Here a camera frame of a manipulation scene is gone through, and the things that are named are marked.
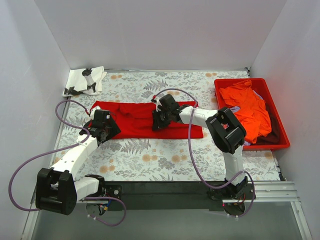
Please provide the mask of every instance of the white wall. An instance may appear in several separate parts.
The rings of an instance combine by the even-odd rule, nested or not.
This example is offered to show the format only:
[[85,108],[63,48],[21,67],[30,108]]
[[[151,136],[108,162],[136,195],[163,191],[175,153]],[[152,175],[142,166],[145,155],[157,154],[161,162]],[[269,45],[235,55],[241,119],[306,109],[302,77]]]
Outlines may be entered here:
[[[19,240],[27,213],[8,196],[12,173],[25,160],[52,150],[59,120],[55,105],[62,100],[69,65],[33,0],[0,1],[0,239]],[[37,173],[49,157],[22,169],[13,195],[29,208]]]
[[291,147],[277,152],[294,181],[313,239],[320,239],[320,2],[288,0],[252,65],[265,78]]
[[72,69],[250,67],[286,0],[35,0]]

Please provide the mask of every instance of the folded red cloth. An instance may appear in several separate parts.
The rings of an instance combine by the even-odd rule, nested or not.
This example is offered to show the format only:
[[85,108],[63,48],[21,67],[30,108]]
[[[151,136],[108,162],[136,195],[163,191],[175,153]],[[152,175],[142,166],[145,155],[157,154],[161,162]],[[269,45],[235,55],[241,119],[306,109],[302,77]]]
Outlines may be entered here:
[[[178,102],[179,105],[187,104],[193,106],[194,101]],[[156,105],[149,103],[122,103],[110,101],[96,101],[92,108],[99,106],[103,110],[112,112],[112,118],[121,130],[121,133],[113,139],[187,139],[188,124],[171,122],[166,128],[152,131],[152,111]],[[201,126],[192,125],[191,138],[203,138]]]

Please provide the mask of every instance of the orange cloth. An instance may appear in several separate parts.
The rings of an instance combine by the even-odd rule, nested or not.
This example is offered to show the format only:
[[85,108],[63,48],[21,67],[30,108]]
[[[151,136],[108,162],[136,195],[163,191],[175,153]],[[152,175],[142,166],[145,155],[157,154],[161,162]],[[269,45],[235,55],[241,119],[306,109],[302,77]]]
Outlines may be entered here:
[[266,103],[255,94],[251,86],[251,80],[244,80],[232,86],[220,88],[220,93],[227,105],[240,107],[234,115],[246,130],[244,139],[248,143],[255,144],[257,137],[266,137],[271,133],[272,128]]

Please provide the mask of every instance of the white cloth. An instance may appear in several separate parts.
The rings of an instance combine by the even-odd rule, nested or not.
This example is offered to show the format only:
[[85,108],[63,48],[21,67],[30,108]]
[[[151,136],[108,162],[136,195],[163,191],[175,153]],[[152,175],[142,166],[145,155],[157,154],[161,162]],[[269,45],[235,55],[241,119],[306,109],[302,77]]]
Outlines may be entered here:
[[70,97],[81,93],[88,95],[99,95],[102,92],[102,79],[105,78],[107,72],[103,66],[90,68],[91,74],[83,76],[83,71],[87,68],[70,70],[68,81],[63,90],[63,97]]

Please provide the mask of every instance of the floral pattern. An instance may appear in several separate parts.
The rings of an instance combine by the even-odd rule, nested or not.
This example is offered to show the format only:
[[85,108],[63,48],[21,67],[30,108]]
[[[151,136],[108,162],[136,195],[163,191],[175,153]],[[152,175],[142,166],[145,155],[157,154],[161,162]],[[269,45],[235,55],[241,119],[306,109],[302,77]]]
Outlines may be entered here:
[[[185,72],[121,72],[108,73],[102,80],[103,92],[90,96],[73,96],[90,108],[95,101],[122,103],[148,103],[152,96],[165,88],[180,88],[194,95],[203,109],[217,109],[214,80],[221,78],[247,78],[246,71],[185,71]],[[177,101],[190,98],[175,90],[167,91]],[[89,120],[84,110],[71,103],[66,120],[83,126]],[[208,181],[225,178],[222,152],[214,145],[209,131],[203,129],[204,138],[192,139],[192,152],[202,176]],[[73,144],[79,130],[64,126],[58,147]],[[59,161],[66,151],[56,154]],[[245,151],[243,164],[254,180],[280,180],[270,151]],[[80,168],[75,179],[87,174],[103,176],[107,181],[198,181],[192,166],[186,139],[115,139],[102,144]]]

